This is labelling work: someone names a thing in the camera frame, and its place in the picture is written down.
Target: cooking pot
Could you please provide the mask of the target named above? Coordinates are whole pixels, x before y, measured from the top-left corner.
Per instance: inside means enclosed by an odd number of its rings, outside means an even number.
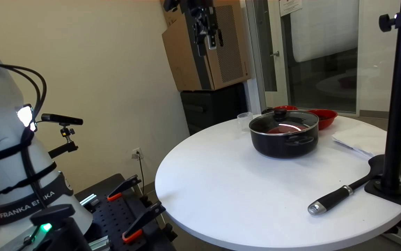
[[[256,151],[273,158],[295,158],[317,144],[319,118],[299,111],[267,109],[249,125]]]

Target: wall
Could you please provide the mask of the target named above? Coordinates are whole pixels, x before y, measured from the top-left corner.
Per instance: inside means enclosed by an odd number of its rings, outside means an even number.
[[[72,137],[79,151],[57,160],[78,192],[114,173],[146,182],[164,155],[188,137],[185,118],[161,44],[158,0],[1,0],[0,58],[32,68],[48,83],[43,112],[85,121]],[[26,102],[33,93],[15,79]],[[60,127],[40,125],[51,150]]]
[[[387,112],[391,95],[397,30],[383,34],[378,17],[395,15],[398,0],[359,2],[358,109]]]

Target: cardboard box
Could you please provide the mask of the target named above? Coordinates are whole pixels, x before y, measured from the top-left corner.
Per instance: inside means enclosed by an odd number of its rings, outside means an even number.
[[[207,51],[203,58],[197,56],[185,16],[161,35],[178,91],[214,91],[250,77],[239,0],[214,0],[213,5],[223,47]]]

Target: table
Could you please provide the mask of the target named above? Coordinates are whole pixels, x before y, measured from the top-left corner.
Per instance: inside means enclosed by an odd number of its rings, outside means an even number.
[[[358,121],[337,118],[317,148],[295,160],[256,153],[235,121],[177,146],[156,175],[156,193],[172,221],[192,236],[229,250],[337,250],[373,239],[401,221],[401,206],[363,189],[330,213],[307,206],[367,175],[369,157],[333,143]]]

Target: door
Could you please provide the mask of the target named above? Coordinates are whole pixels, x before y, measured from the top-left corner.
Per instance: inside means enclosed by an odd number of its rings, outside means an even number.
[[[281,20],[277,0],[250,0],[248,6],[255,10],[255,17],[250,16],[250,22],[255,20],[253,34],[255,48],[259,61],[256,63],[256,72],[259,80],[263,83],[263,107],[273,108],[288,104],[288,91],[285,80],[285,62],[284,47],[281,34]]]
[[[266,107],[355,114],[358,0],[256,2],[266,2],[271,51],[260,47],[260,55],[273,61],[275,80],[274,87],[264,84]],[[259,6],[256,16],[263,16],[263,5]]]

